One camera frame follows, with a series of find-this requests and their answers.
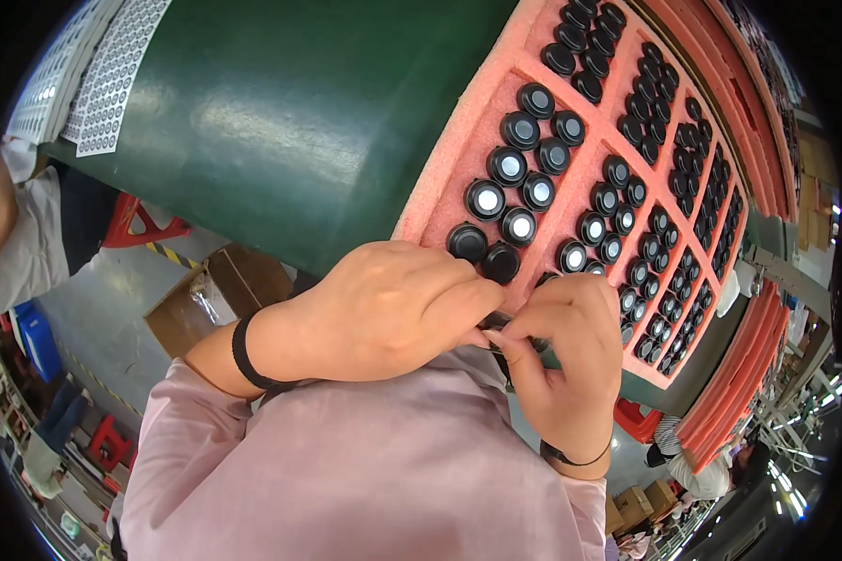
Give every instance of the white shirt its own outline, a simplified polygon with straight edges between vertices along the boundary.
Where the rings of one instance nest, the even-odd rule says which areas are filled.
[[[733,460],[728,449],[724,449],[714,460],[705,466],[698,475],[686,464],[682,453],[674,456],[667,464],[671,477],[690,492],[695,500],[711,500],[726,495],[730,490],[730,468]]]
[[[56,170],[46,168],[15,194],[19,217],[0,249],[0,314],[69,278]]]

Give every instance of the jeans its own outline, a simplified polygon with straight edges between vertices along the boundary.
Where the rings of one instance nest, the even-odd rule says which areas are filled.
[[[46,412],[46,417],[34,430],[44,439],[50,450],[64,456],[65,444],[72,440],[72,431],[84,419],[87,407],[87,399],[80,394],[78,388],[65,381],[63,387],[56,392],[56,398],[53,399],[50,410]]]

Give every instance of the pink sleeve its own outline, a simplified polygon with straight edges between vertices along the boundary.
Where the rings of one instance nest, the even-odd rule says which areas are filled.
[[[243,439],[250,417],[246,400],[213,387],[180,358],[171,363],[147,400],[124,496],[125,544],[150,551],[162,523]]]
[[[605,558],[605,479],[584,481],[560,476],[580,532],[584,559]]]

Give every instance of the person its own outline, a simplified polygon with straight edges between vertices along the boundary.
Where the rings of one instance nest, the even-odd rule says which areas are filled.
[[[17,186],[0,153],[0,314],[89,263],[117,199],[117,190],[53,159]]]
[[[686,489],[674,507],[674,517],[679,518],[695,501],[715,500],[733,489],[748,492],[767,471],[770,448],[760,440],[743,443],[741,434],[724,446],[723,450],[698,474],[695,456],[684,449],[674,433],[679,417],[665,415],[654,432],[654,443],[646,452],[646,464],[651,467],[667,463],[668,471]]]
[[[617,293],[565,275],[501,332],[480,331],[504,299],[467,261],[380,241],[215,331],[148,399],[128,555],[603,559]],[[562,372],[543,369],[528,336],[551,339]],[[490,343],[540,454],[511,427]],[[305,379],[318,381],[292,387]]]
[[[72,431],[84,419],[88,405],[93,405],[90,392],[78,391],[69,374],[56,392],[50,410],[31,432],[28,448],[22,455],[22,478],[42,500],[52,499],[63,491],[60,483],[64,477],[65,445],[72,440]]]

